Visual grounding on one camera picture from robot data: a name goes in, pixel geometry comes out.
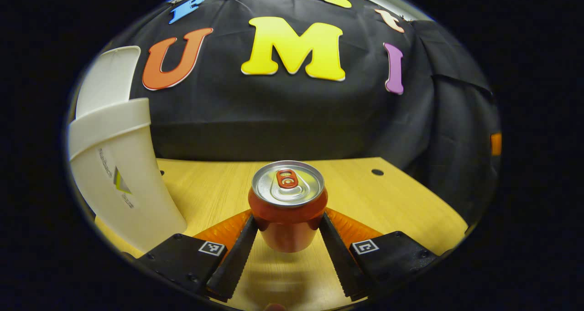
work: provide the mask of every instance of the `blue letter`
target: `blue letter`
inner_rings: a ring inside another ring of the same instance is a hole
[[[177,20],[183,18],[184,16],[190,14],[194,10],[198,9],[198,5],[203,3],[204,0],[188,0],[187,2],[174,8],[171,12],[175,15],[168,24],[172,24]]]

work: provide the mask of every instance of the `orange soft finger pad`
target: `orange soft finger pad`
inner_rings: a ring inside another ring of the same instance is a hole
[[[352,243],[382,236],[380,232],[327,207],[327,215],[347,249]]]
[[[223,244],[227,247],[227,253],[233,249],[237,238],[240,237],[241,230],[243,230],[245,223],[250,219],[252,210],[248,209],[239,214],[231,216],[229,219],[223,220],[214,226],[206,228],[205,230],[194,235],[194,238],[207,240],[213,243]]]

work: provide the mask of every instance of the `white paper cup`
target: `white paper cup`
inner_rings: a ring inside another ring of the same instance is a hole
[[[100,108],[69,125],[73,178],[100,219],[142,252],[186,230],[158,170],[148,99]]]

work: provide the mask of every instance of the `pull tab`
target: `pull tab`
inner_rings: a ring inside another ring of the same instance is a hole
[[[298,186],[298,178],[292,170],[280,170],[276,172],[276,180],[280,188],[292,189]]]

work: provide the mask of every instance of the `soda can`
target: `soda can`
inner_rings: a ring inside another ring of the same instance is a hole
[[[312,243],[328,195],[323,175],[316,168],[283,160],[256,172],[248,201],[266,244],[293,253]]]

